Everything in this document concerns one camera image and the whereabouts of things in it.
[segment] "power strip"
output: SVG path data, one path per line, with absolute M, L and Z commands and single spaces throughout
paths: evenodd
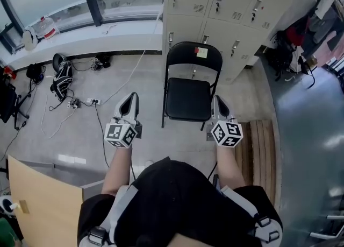
M 100 101 L 99 99 L 97 99 L 97 98 L 88 98 L 88 99 L 86 100 L 86 102 L 89 103 L 89 104 L 91 104 L 91 103 L 93 102 L 93 100 L 97 101 L 97 104 L 100 104 L 100 103 L 101 103 L 101 101 Z

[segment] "bag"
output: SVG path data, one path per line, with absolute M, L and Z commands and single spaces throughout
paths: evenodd
M 31 92 L 32 83 L 39 84 L 44 79 L 44 72 L 42 71 L 42 65 L 35 63 L 30 64 L 26 70 L 26 76 L 30 79 L 29 89 Z
M 73 71 L 69 61 L 60 63 L 60 68 L 54 77 L 53 84 L 50 86 L 50 91 L 55 93 L 59 101 L 62 102 L 66 98 L 68 87 L 73 80 Z
M 284 70 L 287 70 L 292 62 L 292 54 L 295 49 L 291 46 L 285 31 L 278 31 L 276 33 L 276 49 L 269 49 L 265 56 L 276 71 L 276 81 L 280 80 Z

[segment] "black folding chair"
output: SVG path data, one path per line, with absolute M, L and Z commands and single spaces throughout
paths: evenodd
M 206 58 L 198 54 L 200 48 L 207 49 Z M 169 66 L 176 64 L 194 64 L 213 69 L 217 72 L 215 82 L 210 85 L 207 81 L 168 78 Z M 189 41 L 174 45 L 167 55 L 161 127 L 164 127 L 166 114 L 170 119 L 202 122 L 203 130 L 204 123 L 211 117 L 211 101 L 221 68 L 222 56 L 211 45 Z

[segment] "black backpack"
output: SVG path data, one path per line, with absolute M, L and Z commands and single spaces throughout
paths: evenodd
M 54 77 L 53 84 L 50 86 L 50 91 L 55 93 L 59 101 L 62 102 L 66 98 L 68 87 L 73 80 L 73 71 L 69 61 L 60 63 L 59 71 Z

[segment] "wire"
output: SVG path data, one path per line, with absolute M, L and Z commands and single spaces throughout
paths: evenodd
M 2 193 L 3 191 L 7 190 L 8 188 L 10 188 L 10 186 L 8 186 L 7 188 L 4 188 L 4 189 L 0 190 L 0 193 Z
M 45 132 L 44 132 L 44 130 L 43 130 L 43 128 L 42 128 L 42 126 L 43 126 L 43 120 L 44 120 L 44 116 L 45 116 L 45 111 L 46 111 L 46 109 L 47 109 L 47 103 L 48 103 L 48 95 L 47 95 L 47 93 L 45 93 L 45 95 L 47 96 L 47 99 L 46 99 L 46 101 L 45 101 L 45 106 L 44 106 L 44 113 L 43 113 L 43 116 L 42 116 L 42 122 L 41 122 L 41 131 L 43 132 L 43 134 L 44 134 L 44 137 L 46 138 L 46 139 L 51 139 L 51 138 L 53 138 L 54 136 L 55 136 L 55 134 L 56 133 L 58 133 L 59 132 L 59 130 L 60 130 L 60 128 L 61 128 L 61 125 L 62 125 L 62 123 L 65 121 L 65 120 L 67 120 L 71 115 L 73 115 L 74 114 L 74 112 L 75 112 L 75 109 L 73 110 L 73 112 L 70 114 L 70 115 L 68 115 L 68 117 L 67 118 L 65 118 L 61 123 L 60 123 L 60 125 L 59 125 L 59 128 L 50 136 L 50 137 L 47 137 L 46 136 L 46 134 L 45 134 Z
M 210 179 L 210 176 L 213 174 L 213 172 L 214 172 L 216 166 L 217 166 L 217 161 L 216 161 L 216 163 L 215 163 L 214 168 L 212 169 L 211 173 L 210 173 L 209 176 L 208 176 L 208 180 Z
M 5 150 L 5 153 L 4 153 L 4 156 L 2 156 L 0 162 L 1 162 L 2 160 L 4 160 L 4 158 L 5 158 L 5 156 L 6 156 L 6 153 L 7 153 L 7 150 L 9 149 L 10 145 L 12 145 L 13 141 L 17 138 L 17 136 L 18 136 L 18 134 L 19 134 L 19 132 L 21 131 L 22 128 L 23 128 L 23 125 L 21 125 L 21 127 L 20 127 L 19 130 L 17 131 L 16 136 L 12 139 L 12 141 L 10 142 L 10 144 L 7 146 L 7 148 L 6 148 L 6 150 Z
M 136 180 L 136 177 L 135 177 L 135 173 L 134 173 L 134 169 L 133 169 L 133 163 L 130 162 L 130 168 L 131 168 L 131 171 L 133 173 L 133 177 L 134 177 L 134 181 Z
M 87 107 L 91 107 L 93 105 L 93 103 L 91 104 L 85 104 L 84 102 L 80 101 L 82 104 L 86 105 Z
M 102 144 L 103 144 L 104 159 L 105 159 L 105 162 L 106 162 L 107 167 L 110 168 L 110 166 L 109 166 L 109 164 L 108 164 L 108 160 L 107 160 L 106 155 L 105 155 L 104 131 L 103 131 L 103 127 L 102 127 L 101 120 L 99 119 L 99 114 L 98 114 L 98 109 L 97 109 L 97 103 L 95 104 L 95 108 L 96 108 L 96 113 L 97 113 L 97 118 L 98 118 L 98 121 L 99 121 L 99 125 L 101 126 L 101 129 L 102 129 Z
M 71 65 L 73 66 L 73 68 L 74 68 L 75 70 L 77 70 L 77 71 L 79 71 L 79 72 L 83 72 L 83 71 L 87 71 L 87 70 L 91 69 L 91 67 L 92 67 L 93 64 L 92 64 L 89 68 L 87 68 L 87 69 L 85 69 L 85 70 L 76 69 L 73 62 L 71 62 Z
M 157 27 L 157 22 L 159 21 L 159 17 L 160 17 L 160 15 L 162 14 L 162 9 L 161 9 L 161 12 L 159 12 L 159 14 L 157 15 L 157 18 L 156 18 L 156 21 L 155 21 L 154 30 L 153 30 L 153 33 L 152 33 L 152 34 L 150 35 L 150 37 L 149 37 L 147 46 L 151 43 L 152 35 L 155 33 L 155 30 L 156 30 L 156 27 Z M 115 95 L 116 95 L 116 94 L 117 94 L 117 93 L 118 93 L 118 92 L 119 92 L 128 82 L 129 82 L 129 80 L 131 79 L 131 76 L 133 75 L 133 73 L 135 72 L 136 68 L 138 67 L 138 65 L 139 65 L 139 63 L 140 63 L 142 57 L 144 56 L 145 52 L 146 52 L 146 50 L 144 50 L 144 52 L 142 53 L 141 57 L 139 58 L 138 63 L 136 64 L 136 66 L 135 66 L 134 69 L 132 70 L 132 72 L 131 72 L 129 78 L 127 79 L 127 81 L 126 81 L 124 84 L 122 84 L 122 86 L 121 86 L 120 88 L 118 88 L 117 91 L 116 91 L 115 93 L 113 93 L 109 98 L 107 98 L 107 100 L 105 100 L 105 102 L 100 103 L 99 105 L 105 104 L 109 99 L 111 99 L 112 97 L 114 97 L 114 96 L 115 96 Z

